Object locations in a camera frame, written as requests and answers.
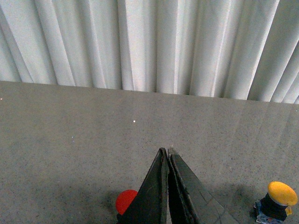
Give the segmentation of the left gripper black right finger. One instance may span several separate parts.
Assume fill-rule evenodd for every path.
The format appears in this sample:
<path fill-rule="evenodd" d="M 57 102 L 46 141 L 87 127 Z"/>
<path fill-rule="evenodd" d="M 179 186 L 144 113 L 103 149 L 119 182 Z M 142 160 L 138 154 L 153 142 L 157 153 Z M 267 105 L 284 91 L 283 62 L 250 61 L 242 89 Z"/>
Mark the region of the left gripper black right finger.
<path fill-rule="evenodd" d="M 168 165 L 169 210 L 173 224 L 238 223 L 173 148 L 168 149 Z"/>

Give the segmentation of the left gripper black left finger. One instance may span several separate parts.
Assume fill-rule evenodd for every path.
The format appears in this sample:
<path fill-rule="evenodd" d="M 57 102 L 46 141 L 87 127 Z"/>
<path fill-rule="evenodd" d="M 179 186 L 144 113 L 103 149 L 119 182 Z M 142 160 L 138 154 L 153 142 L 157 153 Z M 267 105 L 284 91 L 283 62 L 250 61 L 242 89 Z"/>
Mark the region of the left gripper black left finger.
<path fill-rule="evenodd" d="M 165 224 L 168 200 L 168 161 L 160 148 L 143 180 L 138 194 L 123 215 L 117 212 L 119 224 Z"/>

